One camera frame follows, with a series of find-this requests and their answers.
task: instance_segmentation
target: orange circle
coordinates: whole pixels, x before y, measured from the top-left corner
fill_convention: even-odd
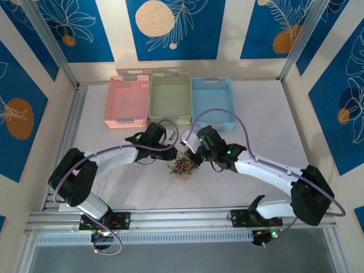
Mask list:
[[[69,47],[73,47],[76,45],[76,40],[74,39],[74,37],[72,36],[69,36],[69,35],[64,35],[62,37],[62,41],[63,43],[66,45],[66,46],[69,46]]]
[[[347,124],[347,122],[350,119],[350,113],[349,110],[346,108],[340,109],[339,113],[337,113],[337,119],[341,124]]]
[[[169,33],[175,25],[172,10],[163,2],[149,0],[135,13],[139,30],[146,36],[158,37]]]
[[[291,44],[291,35],[293,35],[294,42],[300,33],[301,28],[302,26],[300,24],[296,24],[278,34],[273,42],[274,52],[278,54],[289,53],[293,46],[293,43]]]
[[[6,127],[9,133],[17,139],[26,140],[32,133],[33,126],[34,126],[34,114],[32,106],[26,100],[22,98],[13,98],[7,104],[7,107],[16,110],[17,114],[20,114],[24,111],[25,114],[21,116],[23,118],[18,118],[16,115],[11,115],[6,119]]]

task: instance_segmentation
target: basket handle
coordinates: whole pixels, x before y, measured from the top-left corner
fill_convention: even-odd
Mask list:
[[[179,118],[180,117],[178,115],[170,115],[170,116],[162,117],[161,119],[169,119],[170,121],[176,121]]]
[[[133,123],[134,120],[133,119],[117,119],[116,122],[117,123]]]
[[[208,122],[207,124],[211,125],[211,126],[224,126],[225,125],[224,122]]]
[[[126,75],[123,76],[123,81],[137,81],[138,75]]]
[[[165,78],[178,78],[179,76],[180,76],[180,73],[178,73],[178,72],[163,73],[163,77],[165,77]]]
[[[202,81],[204,82],[204,84],[216,84],[216,83],[218,83],[219,79],[218,78],[202,78]]]

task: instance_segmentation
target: pink basket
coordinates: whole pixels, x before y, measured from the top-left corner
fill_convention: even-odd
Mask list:
[[[110,128],[148,125],[149,76],[110,78],[104,120]]]

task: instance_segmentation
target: plastic basket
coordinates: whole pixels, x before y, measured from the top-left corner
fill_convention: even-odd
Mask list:
[[[149,118],[155,122],[168,118],[178,125],[191,123],[192,90],[189,73],[152,75]]]
[[[148,125],[149,76],[110,78],[104,120],[110,128]]]
[[[193,117],[212,108],[222,108],[235,114],[235,101],[231,79],[221,78],[192,78]],[[236,119],[229,113],[213,111],[203,115],[194,126],[200,130],[211,125],[216,130],[232,130]]]

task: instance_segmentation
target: green basket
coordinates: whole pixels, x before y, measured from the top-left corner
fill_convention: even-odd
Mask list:
[[[149,119],[159,122],[171,119],[178,125],[191,123],[192,88],[189,73],[156,73],[152,75]]]

